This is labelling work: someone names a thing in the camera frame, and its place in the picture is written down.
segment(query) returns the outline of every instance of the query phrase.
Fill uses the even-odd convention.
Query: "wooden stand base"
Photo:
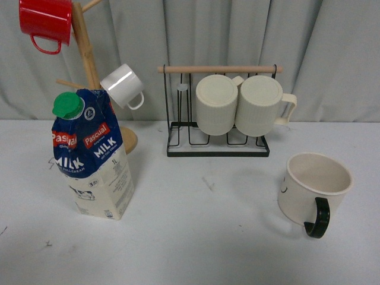
[[[128,128],[120,127],[121,136],[124,142],[124,148],[126,154],[130,153],[137,145],[137,136],[136,134]]]

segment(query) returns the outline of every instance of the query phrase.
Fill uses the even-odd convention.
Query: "wooden rack handle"
[[[282,66],[159,66],[159,73],[281,73]]]
[[[88,86],[91,89],[99,89],[100,81],[95,67],[92,46],[87,34],[86,23],[83,17],[83,9],[81,7],[81,4],[78,2],[72,4],[72,28],[74,30],[75,39],[77,41],[78,49],[82,57]]]

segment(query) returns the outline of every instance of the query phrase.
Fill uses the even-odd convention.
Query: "black handle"
[[[306,233],[312,238],[320,239],[327,230],[330,221],[330,206],[326,198],[315,197],[316,220],[315,223],[304,222]]]

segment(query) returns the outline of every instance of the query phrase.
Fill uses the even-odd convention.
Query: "small black mark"
[[[5,227],[5,229],[0,233],[0,235],[2,235],[3,233],[5,233],[5,231],[7,230],[8,226]]]
[[[205,177],[202,177],[202,180],[207,185],[207,187],[211,190],[211,192],[214,192],[215,183],[213,183],[212,185],[210,185]]]
[[[51,165],[50,165],[50,168],[49,168],[49,170],[51,170],[51,169],[53,168],[54,164],[55,164],[55,158],[52,157],[52,158],[48,161],[48,163],[51,164]]]

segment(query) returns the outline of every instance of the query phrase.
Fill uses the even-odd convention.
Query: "white mug with black handle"
[[[340,162],[319,153],[299,153],[287,161],[278,205],[310,237],[321,238],[352,187],[353,177]]]

